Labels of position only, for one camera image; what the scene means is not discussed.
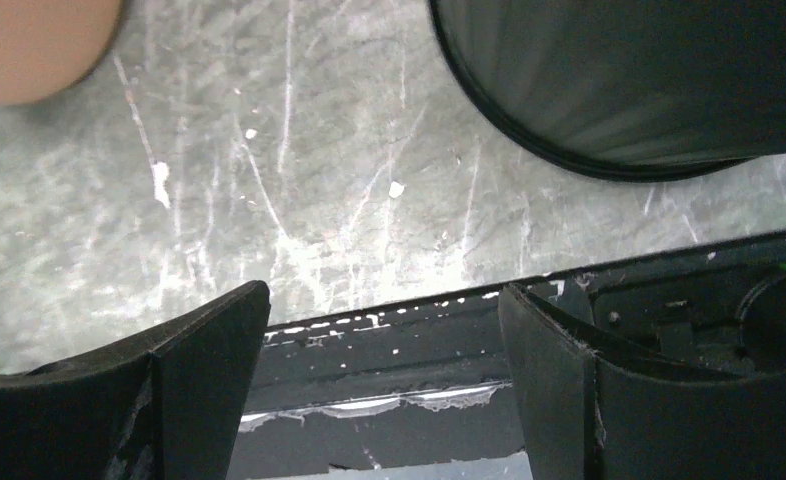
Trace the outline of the orange plastic bucket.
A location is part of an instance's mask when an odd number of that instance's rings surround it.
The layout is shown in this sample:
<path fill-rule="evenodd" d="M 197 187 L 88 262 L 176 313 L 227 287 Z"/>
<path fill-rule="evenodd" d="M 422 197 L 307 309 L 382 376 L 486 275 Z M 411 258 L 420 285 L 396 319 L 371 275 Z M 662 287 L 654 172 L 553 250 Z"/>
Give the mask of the orange plastic bucket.
<path fill-rule="evenodd" d="M 109 49 L 123 1 L 0 1 L 0 106 L 33 103 L 85 77 Z"/>

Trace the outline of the black plastic bucket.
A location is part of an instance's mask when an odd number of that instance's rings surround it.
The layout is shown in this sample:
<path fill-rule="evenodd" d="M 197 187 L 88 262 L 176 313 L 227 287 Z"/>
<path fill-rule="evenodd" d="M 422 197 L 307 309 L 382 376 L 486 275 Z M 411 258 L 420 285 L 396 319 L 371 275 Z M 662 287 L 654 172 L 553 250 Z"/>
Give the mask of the black plastic bucket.
<path fill-rule="evenodd" d="M 599 179 L 786 154 L 786 1 L 432 1 L 447 65 L 519 146 Z"/>

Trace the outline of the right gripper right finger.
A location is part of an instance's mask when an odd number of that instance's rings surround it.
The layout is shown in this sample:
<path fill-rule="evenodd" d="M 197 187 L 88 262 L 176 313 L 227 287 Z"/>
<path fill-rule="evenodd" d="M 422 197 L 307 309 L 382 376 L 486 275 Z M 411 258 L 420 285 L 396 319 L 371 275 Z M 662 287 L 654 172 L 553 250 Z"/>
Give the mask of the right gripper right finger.
<path fill-rule="evenodd" d="M 498 316 L 536 479 L 786 479 L 786 371 L 693 366 L 513 284 Z"/>

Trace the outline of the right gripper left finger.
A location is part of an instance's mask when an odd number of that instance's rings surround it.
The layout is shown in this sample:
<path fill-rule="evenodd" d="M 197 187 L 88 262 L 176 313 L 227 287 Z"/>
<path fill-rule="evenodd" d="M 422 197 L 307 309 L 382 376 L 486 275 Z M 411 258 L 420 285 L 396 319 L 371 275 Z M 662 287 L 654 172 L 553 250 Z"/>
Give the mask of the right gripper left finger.
<path fill-rule="evenodd" d="M 175 319 L 0 375 L 0 479 L 222 479 L 271 310 L 248 282 Z"/>

